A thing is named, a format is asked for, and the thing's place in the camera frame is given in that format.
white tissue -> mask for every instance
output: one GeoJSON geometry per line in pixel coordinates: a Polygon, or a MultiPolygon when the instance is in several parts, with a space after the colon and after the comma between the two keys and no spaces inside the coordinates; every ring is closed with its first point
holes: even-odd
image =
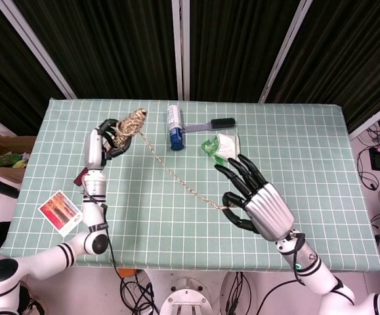
{"type": "Polygon", "coordinates": [[[215,155],[222,159],[237,159],[240,153],[240,140],[238,135],[234,136],[218,133],[217,138],[219,140],[219,149],[215,152],[215,155]]]}

green plastic object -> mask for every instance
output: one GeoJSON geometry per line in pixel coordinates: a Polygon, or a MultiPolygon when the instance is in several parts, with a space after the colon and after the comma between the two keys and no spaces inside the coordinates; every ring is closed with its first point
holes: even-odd
{"type": "Polygon", "coordinates": [[[201,144],[201,148],[205,153],[207,153],[207,156],[209,158],[213,158],[216,161],[216,163],[219,163],[221,165],[224,164],[224,159],[215,155],[215,153],[219,149],[219,138],[217,136],[212,140],[207,140],[203,142],[201,144]]]}

blue bottle cap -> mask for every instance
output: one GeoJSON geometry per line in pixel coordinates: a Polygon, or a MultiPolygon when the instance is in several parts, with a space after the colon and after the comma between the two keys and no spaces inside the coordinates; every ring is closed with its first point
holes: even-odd
{"type": "Polygon", "coordinates": [[[179,151],[184,148],[182,143],[182,130],[181,128],[175,127],[169,131],[169,136],[171,137],[171,149],[174,151],[179,151]]]}

cardboard box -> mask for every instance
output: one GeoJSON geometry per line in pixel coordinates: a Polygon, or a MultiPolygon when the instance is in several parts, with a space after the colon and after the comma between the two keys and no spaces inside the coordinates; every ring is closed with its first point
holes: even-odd
{"type": "MultiPolygon", "coordinates": [[[[0,154],[31,153],[36,136],[0,136],[0,154]]],[[[25,175],[25,169],[13,169],[12,167],[0,167],[0,177],[11,182],[21,183],[25,175]]]]}

orange object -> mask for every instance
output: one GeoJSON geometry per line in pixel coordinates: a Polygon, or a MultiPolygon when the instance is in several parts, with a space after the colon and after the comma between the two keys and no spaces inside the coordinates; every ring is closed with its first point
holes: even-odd
{"type": "Polygon", "coordinates": [[[119,275],[122,278],[134,276],[137,273],[137,269],[132,268],[118,268],[119,275]]]}

